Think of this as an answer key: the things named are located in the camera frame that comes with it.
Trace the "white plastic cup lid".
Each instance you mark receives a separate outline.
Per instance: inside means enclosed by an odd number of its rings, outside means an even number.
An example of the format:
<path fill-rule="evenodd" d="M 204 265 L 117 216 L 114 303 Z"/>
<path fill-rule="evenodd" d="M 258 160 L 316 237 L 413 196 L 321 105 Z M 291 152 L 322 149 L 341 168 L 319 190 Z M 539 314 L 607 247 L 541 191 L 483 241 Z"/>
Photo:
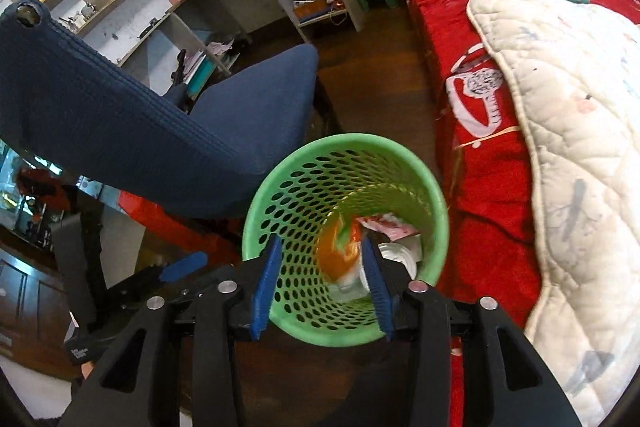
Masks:
<path fill-rule="evenodd" d="M 408 273 L 415 277 L 418 265 L 422 261 L 421 236 L 414 234 L 390 243 L 378 245 L 384 259 L 401 263 Z M 331 295 L 338 303 L 350 303 L 370 294 L 366 273 L 362 267 L 361 257 L 332 287 Z"/>

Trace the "orange snack wrapper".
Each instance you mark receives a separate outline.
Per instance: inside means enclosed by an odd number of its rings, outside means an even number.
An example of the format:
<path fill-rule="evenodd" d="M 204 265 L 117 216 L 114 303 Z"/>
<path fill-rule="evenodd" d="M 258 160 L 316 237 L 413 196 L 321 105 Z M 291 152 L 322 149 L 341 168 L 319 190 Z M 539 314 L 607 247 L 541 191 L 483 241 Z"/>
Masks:
<path fill-rule="evenodd" d="M 355 264 L 361 251 L 360 223 L 333 213 L 323 225 L 314 255 L 317 267 L 330 283 L 336 283 Z"/>

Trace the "pink snack wrapper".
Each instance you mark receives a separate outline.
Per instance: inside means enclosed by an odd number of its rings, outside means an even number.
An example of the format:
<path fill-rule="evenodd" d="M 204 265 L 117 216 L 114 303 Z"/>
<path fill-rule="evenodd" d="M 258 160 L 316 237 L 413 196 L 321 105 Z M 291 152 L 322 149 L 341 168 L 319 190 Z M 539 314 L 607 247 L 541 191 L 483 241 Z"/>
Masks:
<path fill-rule="evenodd" d="M 390 212 L 382 215 L 358 217 L 357 221 L 366 229 L 385 235 L 389 242 L 396 242 L 418 233 L 413 225 L 402 221 Z"/>

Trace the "green mesh trash basket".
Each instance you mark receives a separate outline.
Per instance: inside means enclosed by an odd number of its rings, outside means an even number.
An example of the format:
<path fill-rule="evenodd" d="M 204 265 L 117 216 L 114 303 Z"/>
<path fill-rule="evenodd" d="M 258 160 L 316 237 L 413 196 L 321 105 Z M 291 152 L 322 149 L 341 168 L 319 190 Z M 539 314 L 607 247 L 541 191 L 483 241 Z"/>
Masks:
<path fill-rule="evenodd" d="M 436 284 L 447 257 L 442 190 L 407 147 L 373 134 L 310 142 L 268 174 L 250 204 L 242 256 L 257 257 L 270 236 L 282 265 L 270 319 L 311 345 L 346 348 L 382 338 L 360 281 L 356 242 L 372 225 L 410 225 L 421 239 L 416 275 Z"/>

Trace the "red patterned bed duvet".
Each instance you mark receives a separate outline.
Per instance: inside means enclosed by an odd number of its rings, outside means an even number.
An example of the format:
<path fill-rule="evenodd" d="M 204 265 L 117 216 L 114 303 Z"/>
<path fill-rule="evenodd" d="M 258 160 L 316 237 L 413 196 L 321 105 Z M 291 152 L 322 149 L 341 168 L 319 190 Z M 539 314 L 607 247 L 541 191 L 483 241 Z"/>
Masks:
<path fill-rule="evenodd" d="M 506 80 L 471 24 L 469 0 L 406 0 L 428 54 L 439 114 L 435 155 L 449 205 L 450 246 L 439 289 L 495 298 L 524 329 L 540 296 L 533 173 Z M 590 0 L 639 28 L 639 0 Z M 639 367 L 600 426 L 639 421 Z"/>

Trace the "blue office chair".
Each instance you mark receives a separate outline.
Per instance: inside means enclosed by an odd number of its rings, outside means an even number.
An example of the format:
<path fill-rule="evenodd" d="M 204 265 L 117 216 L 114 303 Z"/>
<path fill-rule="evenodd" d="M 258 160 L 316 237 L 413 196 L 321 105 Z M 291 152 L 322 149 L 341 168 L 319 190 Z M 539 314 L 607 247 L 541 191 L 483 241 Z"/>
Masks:
<path fill-rule="evenodd" d="M 294 46 L 207 88 L 183 112 L 37 0 L 1 17 L 1 138 L 188 219 L 247 210 L 305 140 L 318 52 Z"/>

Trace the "white desk shelf unit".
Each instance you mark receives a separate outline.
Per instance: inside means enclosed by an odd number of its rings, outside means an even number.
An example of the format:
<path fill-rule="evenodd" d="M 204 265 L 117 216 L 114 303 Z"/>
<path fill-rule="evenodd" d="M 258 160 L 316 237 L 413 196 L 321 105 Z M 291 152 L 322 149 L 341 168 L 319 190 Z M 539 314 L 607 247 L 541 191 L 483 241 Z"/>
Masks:
<path fill-rule="evenodd" d="M 157 93 L 169 87 L 169 69 L 180 50 L 187 50 L 212 66 L 210 79 L 232 74 L 236 54 L 213 54 L 209 41 L 250 42 L 253 32 L 287 18 L 303 41 L 310 28 L 327 20 L 363 24 L 358 0 L 326 0 L 328 10 L 305 15 L 295 9 L 299 0 L 111 0 L 76 34 L 112 63 L 130 72 Z"/>

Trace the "white quilted blanket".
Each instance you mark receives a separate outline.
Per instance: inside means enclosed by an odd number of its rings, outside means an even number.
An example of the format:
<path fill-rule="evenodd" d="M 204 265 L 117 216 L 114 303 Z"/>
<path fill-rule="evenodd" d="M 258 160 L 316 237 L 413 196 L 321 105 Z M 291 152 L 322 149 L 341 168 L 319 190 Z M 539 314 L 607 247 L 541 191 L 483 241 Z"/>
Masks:
<path fill-rule="evenodd" d="M 597 4 L 469 0 L 533 173 L 541 293 L 525 332 L 580 421 L 639 367 L 639 28 Z"/>

